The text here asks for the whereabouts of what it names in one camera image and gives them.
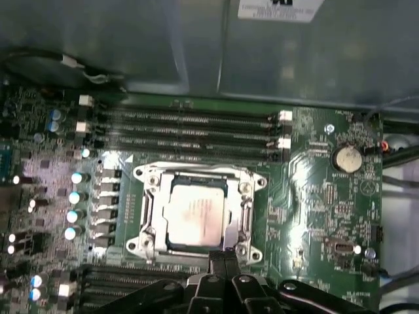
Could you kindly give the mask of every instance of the cpu socket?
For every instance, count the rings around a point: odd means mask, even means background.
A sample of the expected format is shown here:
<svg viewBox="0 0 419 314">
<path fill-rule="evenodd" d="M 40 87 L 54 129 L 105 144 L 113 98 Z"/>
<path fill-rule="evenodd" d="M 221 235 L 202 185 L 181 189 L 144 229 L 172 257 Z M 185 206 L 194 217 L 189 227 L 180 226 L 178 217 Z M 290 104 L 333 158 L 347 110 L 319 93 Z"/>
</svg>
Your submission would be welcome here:
<svg viewBox="0 0 419 314">
<path fill-rule="evenodd" d="M 234 247 L 241 264 L 262 260 L 251 245 L 254 193 L 261 175 L 233 165 L 154 162 L 134 169 L 144 184 L 139 235 L 128 252 L 154 262 L 205 263 L 208 251 Z"/>
</svg>

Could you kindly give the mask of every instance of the screw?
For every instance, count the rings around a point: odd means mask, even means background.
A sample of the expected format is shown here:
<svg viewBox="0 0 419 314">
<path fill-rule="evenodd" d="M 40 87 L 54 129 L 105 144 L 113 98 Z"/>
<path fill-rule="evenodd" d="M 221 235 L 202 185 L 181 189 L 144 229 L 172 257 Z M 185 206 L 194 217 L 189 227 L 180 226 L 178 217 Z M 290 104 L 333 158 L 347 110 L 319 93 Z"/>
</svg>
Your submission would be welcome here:
<svg viewBox="0 0 419 314">
<path fill-rule="evenodd" d="M 240 280 L 243 283 L 248 283 L 251 279 L 249 276 L 241 276 L 238 280 Z"/>
<path fill-rule="evenodd" d="M 287 290 L 295 290 L 295 289 L 297 289 L 297 286 L 294 285 L 293 283 L 286 283 L 283 287 L 285 289 L 287 289 Z"/>
<path fill-rule="evenodd" d="M 157 185 L 158 184 L 158 177 L 152 175 L 149 177 L 149 185 Z"/>
<path fill-rule="evenodd" d="M 325 125 L 325 133 L 327 135 L 331 135 L 335 131 L 335 126 L 333 124 L 326 124 Z"/>
<path fill-rule="evenodd" d="M 217 281 L 218 281 L 218 278 L 216 278 L 216 276 L 208 278 L 209 283 L 216 283 Z"/>
<path fill-rule="evenodd" d="M 240 185 L 238 186 L 238 191 L 241 194 L 249 193 L 251 191 L 251 186 L 247 182 L 240 183 Z"/>
<path fill-rule="evenodd" d="M 173 290 L 174 288 L 176 288 L 174 283 L 170 283 L 169 285 L 164 286 L 164 290 Z"/>
<path fill-rule="evenodd" d="M 242 245 L 237 246 L 236 252 L 239 255 L 246 255 L 246 248 Z"/>
</svg>

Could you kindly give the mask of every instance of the sticker label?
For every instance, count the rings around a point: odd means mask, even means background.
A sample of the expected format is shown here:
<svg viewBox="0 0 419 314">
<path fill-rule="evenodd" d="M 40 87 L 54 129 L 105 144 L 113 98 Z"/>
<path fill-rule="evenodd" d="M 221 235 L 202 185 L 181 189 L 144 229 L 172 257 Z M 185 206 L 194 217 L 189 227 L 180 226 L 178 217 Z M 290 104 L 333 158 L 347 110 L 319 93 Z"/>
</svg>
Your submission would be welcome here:
<svg viewBox="0 0 419 314">
<path fill-rule="evenodd" d="M 324 0 L 240 0 L 239 18 L 309 23 Z"/>
</svg>

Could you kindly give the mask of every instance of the green circuit board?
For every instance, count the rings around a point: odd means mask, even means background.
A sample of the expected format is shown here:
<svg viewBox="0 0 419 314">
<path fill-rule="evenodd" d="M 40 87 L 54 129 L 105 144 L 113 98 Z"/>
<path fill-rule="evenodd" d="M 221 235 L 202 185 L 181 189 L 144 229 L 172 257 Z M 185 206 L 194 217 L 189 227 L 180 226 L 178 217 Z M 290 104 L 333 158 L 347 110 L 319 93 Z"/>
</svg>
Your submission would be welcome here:
<svg viewBox="0 0 419 314">
<path fill-rule="evenodd" d="M 80 95 L 88 95 L 87 105 L 79 104 Z M 188 276 L 206 272 L 204 258 L 179 263 L 168 257 L 150 263 L 126 249 L 127 240 L 138 236 L 142 219 L 144 184 L 134 177 L 134 169 L 160 161 L 223 164 L 262 175 L 267 185 L 254 193 L 251 244 L 263 257 L 243 265 L 242 272 L 267 277 L 274 284 L 296 279 L 372 306 L 379 280 L 362 274 L 361 266 L 380 263 L 382 157 L 379 152 L 363 153 L 376 143 L 359 113 L 13 86 L 3 91 L 2 106 L 2 129 L 7 131 L 0 133 L 0 179 L 7 179 L 1 193 L 18 189 L 20 201 L 13 208 L 11 203 L 0 208 L 9 218 L 0 226 L 5 234 L 1 265 L 7 268 L 22 260 L 30 265 L 15 279 L 18 286 L 0 296 L 2 313 L 57 312 L 59 270 L 81 265 L 91 265 L 95 275 L 90 290 L 75 292 L 77 297 L 68 304 L 70 313 L 95 308 L 160 278 L 185 283 Z M 52 127 L 53 110 L 65 117 L 57 119 L 59 126 Z M 375 132 L 382 131 L 379 117 L 372 126 Z M 77 128 L 84 128 L 82 136 Z M 94 155 L 85 158 L 85 148 Z M 112 220 L 116 230 L 109 232 L 110 246 L 98 250 L 91 219 L 104 169 L 120 172 L 106 181 L 118 186 L 118 202 L 112 207 L 118 214 Z M 90 180 L 75 185 L 74 172 L 85 173 Z M 14 186 L 14 175 L 35 180 Z M 85 193 L 87 200 L 72 205 L 73 191 Z M 34 196 L 48 200 L 48 205 L 28 212 Z M 75 207 L 86 213 L 77 223 L 83 233 L 68 241 L 64 230 L 71 224 L 66 214 Z M 8 254 L 7 235 L 20 230 L 46 234 L 42 251 Z M 107 271 L 120 279 L 105 280 Z M 30 279 L 41 272 L 49 274 L 45 294 L 29 300 Z"/>
</svg>

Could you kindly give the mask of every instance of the motherboard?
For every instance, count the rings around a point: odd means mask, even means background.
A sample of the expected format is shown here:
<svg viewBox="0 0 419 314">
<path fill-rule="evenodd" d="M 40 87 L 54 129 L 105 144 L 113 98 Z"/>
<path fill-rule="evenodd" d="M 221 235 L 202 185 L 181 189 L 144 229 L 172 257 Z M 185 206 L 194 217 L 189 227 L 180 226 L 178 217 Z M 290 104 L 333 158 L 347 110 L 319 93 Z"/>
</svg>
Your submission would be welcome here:
<svg viewBox="0 0 419 314">
<path fill-rule="evenodd" d="M 382 154 L 362 113 L 20 86 L 0 108 L 1 313 L 88 313 L 230 247 L 243 273 L 372 306 Z"/>
</svg>

